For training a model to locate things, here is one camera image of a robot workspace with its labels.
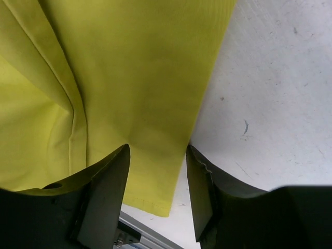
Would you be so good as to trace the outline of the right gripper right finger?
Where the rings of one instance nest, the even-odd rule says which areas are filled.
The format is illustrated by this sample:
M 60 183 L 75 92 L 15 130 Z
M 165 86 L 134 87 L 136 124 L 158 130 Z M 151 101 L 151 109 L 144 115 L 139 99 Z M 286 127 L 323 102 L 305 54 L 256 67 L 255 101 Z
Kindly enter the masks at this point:
M 331 248 L 331 187 L 265 191 L 186 150 L 196 241 L 201 248 Z

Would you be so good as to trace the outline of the yellow-green trousers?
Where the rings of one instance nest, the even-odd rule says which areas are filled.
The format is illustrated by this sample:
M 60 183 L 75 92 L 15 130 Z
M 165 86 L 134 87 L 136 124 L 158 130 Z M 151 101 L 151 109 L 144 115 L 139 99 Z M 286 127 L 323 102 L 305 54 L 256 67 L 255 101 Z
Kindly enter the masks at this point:
M 123 202 L 168 217 L 235 1 L 1 1 L 1 187 L 123 144 Z

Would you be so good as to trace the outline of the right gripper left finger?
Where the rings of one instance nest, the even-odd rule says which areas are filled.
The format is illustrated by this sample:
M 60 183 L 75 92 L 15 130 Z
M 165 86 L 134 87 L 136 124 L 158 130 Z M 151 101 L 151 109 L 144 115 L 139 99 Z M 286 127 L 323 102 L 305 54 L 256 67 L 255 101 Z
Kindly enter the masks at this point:
M 1 248 L 112 248 L 130 165 L 125 144 L 44 188 L 1 190 Z

